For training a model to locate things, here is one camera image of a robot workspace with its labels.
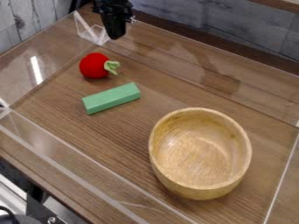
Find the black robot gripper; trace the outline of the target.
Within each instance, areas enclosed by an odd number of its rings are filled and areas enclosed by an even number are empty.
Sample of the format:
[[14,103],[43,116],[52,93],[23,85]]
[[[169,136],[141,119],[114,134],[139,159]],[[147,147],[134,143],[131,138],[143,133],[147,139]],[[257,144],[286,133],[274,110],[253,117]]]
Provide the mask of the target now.
[[92,11],[102,16],[107,32],[114,40],[127,34],[127,22],[135,21],[134,5],[128,0],[94,0]]

